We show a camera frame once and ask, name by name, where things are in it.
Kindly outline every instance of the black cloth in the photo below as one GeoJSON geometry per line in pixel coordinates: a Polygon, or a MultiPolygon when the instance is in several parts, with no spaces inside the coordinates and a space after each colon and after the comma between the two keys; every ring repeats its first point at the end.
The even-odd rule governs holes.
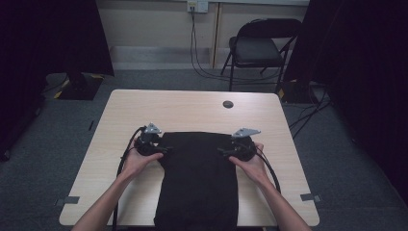
{"type": "Polygon", "coordinates": [[[156,230],[236,230],[238,182],[235,165],[217,148],[231,136],[164,133],[159,146],[172,146],[159,160],[165,170],[154,222],[156,230]]]}

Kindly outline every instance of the table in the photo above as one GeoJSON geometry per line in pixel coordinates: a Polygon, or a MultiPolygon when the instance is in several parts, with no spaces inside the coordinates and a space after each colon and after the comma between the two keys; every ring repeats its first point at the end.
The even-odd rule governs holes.
{"type": "MultiPolygon", "coordinates": [[[[128,140],[149,122],[154,122],[163,132],[232,134],[242,127],[261,130],[252,139],[265,145],[265,154],[279,179],[282,194],[309,225],[318,225],[314,201],[300,198],[310,190],[275,94],[177,90],[112,92],[69,194],[80,199],[77,204],[64,205],[62,225],[75,224],[109,188],[128,140]],[[234,107],[224,108],[225,100],[232,101],[234,107]]],[[[155,162],[129,185],[119,201],[118,225],[154,225],[163,177],[164,170],[155,162]]],[[[261,192],[239,167],[237,177],[238,226],[276,225],[261,192]]]]}

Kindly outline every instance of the black cable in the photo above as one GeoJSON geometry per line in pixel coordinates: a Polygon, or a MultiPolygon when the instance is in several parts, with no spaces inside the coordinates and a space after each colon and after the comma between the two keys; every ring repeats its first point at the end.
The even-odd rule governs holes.
{"type": "Polygon", "coordinates": [[[194,19],[194,8],[191,8],[191,19],[192,19],[192,28],[191,28],[191,44],[190,44],[190,56],[191,56],[191,65],[194,71],[200,75],[201,77],[207,78],[207,79],[214,79],[214,80],[219,80],[219,81],[229,81],[228,79],[225,79],[223,76],[205,76],[198,72],[198,70],[195,68],[194,61],[193,61],[193,54],[192,54],[192,42],[193,38],[195,38],[195,19],[194,19]]]}
{"type": "Polygon", "coordinates": [[[309,107],[306,107],[306,108],[303,108],[302,112],[300,112],[299,116],[297,117],[297,121],[294,122],[293,124],[291,124],[291,125],[289,126],[289,128],[290,128],[290,129],[293,129],[293,128],[297,125],[298,122],[300,122],[301,120],[305,119],[308,115],[302,117],[303,113],[306,112],[306,110],[311,109],[311,108],[314,108],[314,107],[315,107],[315,105],[309,106],[309,107]]]}
{"type": "Polygon", "coordinates": [[[208,73],[207,71],[205,71],[203,69],[203,67],[200,64],[200,61],[198,60],[198,52],[197,52],[197,36],[195,33],[195,17],[194,17],[194,11],[191,11],[191,17],[192,17],[192,31],[191,31],[191,46],[192,46],[192,38],[194,38],[194,51],[195,51],[195,60],[197,61],[198,67],[200,67],[200,70],[203,71],[204,73],[214,76],[214,77],[218,77],[218,78],[224,78],[224,76],[221,75],[215,75],[212,73],[208,73]]]}
{"type": "Polygon", "coordinates": [[[315,107],[315,106],[309,106],[309,107],[305,108],[305,107],[294,105],[294,104],[282,104],[282,107],[292,107],[292,108],[298,108],[298,109],[310,109],[310,108],[315,107]]]}
{"type": "MultiPolygon", "coordinates": [[[[130,151],[129,147],[130,147],[130,145],[132,144],[133,140],[135,139],[136,134],[137,134],[141,129],[143,129],[143,127],[138,128],[138,130],[136,130],[136,132],[133,134],[132,138],[129,140],[129,143],[128,143],[127,147],[126,147],[126,150],[124,151],[122,157],[120,158],[121,160],[120,160],[120,163],[119,163],[119,167],[117,168],[116,177],[122,172],[123,165],[125,164],[127,155],[129,154],[129,151],[130,151]]],[[[117,211],[118,211],[118,209],[119,209],[119,202],[117,201],[117,204],[116,204],[115,209],[114,209],[114,218],[113,218],[113,220],[112,220],[112,230],[113,230],[113,231],[116,231],[117,211]]]]}
{"type": "Polygon", "coordinates": [[[267,156],[264,154],[264,152],[263,152],[261,149],[259,149],[258,147],[257,147],[257,149],[258,149],[259,151],[261,151],[262,155],[260,155],[260,154],[257,153],[257,152],[255,153],[255,155],[259,156],[259,157],[261,158],[261,160],[264,161],[265,165],[266,165],[266,166],[268,167],[268,169],[269,169],[269,172],[270,172],[270,175],[271,175],[272,178],[273,178],[273,181],[275,182],[275,188],[276,188],[276,190],[278,190],[279,193],[281,193],[281,189],[280,189],[278,177],[276,176],[275,171],[274,171],[274,170],[272,169],[272,167],[270,166],[270,163],[269,163],[269,161],[268,161],[268,159],[267,159],[267,156]]]}
{"type": "Polygon", "coordinates": [[[309,122],[309,120],[312,118],[312,116],[313,116],[314,114],[316,114],[317,112],[319,112],[319,110],[322,110],[322,109],[326,108],[328,105],[330,105],[330,101],[329,101],[324,107],[320,108],[321,104],[322,104],[323,101],[324,101],[324,98],[325,98],[326,93],[327,93],[327,89],[324,89],[323,96],[321,97],[321,100],[319,101],[319,103],[318,103],[317,105],[311,106],[311,107],[315,107],[315,109],[314,109],[311,113],[309,113],[308,115],[306,115],[306,116],[300,118],[300,116],[301,116],[307,109],[309,109],[309,108],[311,108],[311,107],[304,108],[303,111],[302,111],[302,113],[301,113],[300,116],[299,116],[299,119],[298,119],[296,122],[294,122],[293,124],[291,124],[291,125],[289,126],[289,128],[292,130],[292,129],[297,125],[297,123],[298,123],[299,121],[301,121],[301,120],[303,120],[303,119],[306,119],[306,121],[302,124],[302,126],[301,126],[301,127],[296,131],[296,133],[292,136],[293,139],[294,139],[294,138],[297,136],[297,134],[303,129],[303,127],[309,122]]]}
{"type": "Polygon", "coordinates": [[[65,81],[66,81],[67,79],[68,79],[68,74],[65,74],[65,78],[63,79],[63,81],[62,81],[60,84],[58,84],[58,85],[52,87],[51,89],[43,90],[42,93],[46,93],[46,92],[49,92],[50,90],[56,89],[57,87],[59,87],[59,86],[61,86],[63,83],[65,83],[65,81]]]}

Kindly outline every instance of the dark backdrop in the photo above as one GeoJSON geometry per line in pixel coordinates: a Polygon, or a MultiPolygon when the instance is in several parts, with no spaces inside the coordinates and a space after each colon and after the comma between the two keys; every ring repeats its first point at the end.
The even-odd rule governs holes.
{"type": "Polygon", "coordinates": [[[359,142],[408,202],[408,7],[311,0],[284,80],[327,84],[359,142]]]}
{"type": "Polygon", "coordinates": [[[50,73],[114,75],[94,0],[0,3],[0,155],[27,125],[50,73]]]}

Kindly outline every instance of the wall outlet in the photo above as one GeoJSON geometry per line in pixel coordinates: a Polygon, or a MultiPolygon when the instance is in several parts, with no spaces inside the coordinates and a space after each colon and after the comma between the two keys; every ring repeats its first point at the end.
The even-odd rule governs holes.
{"type": "Polygon", "coordinates": [[[187,12],[192,12],[192,9],[198,12],[197,1],[187,1],[187,12]]]}
{"type": "Polygon", "coordinates": [[[198,1],[197,2],[197,11],[199,13],[207,13],[208,12],[208,2],[207,1],[198,1]]]}

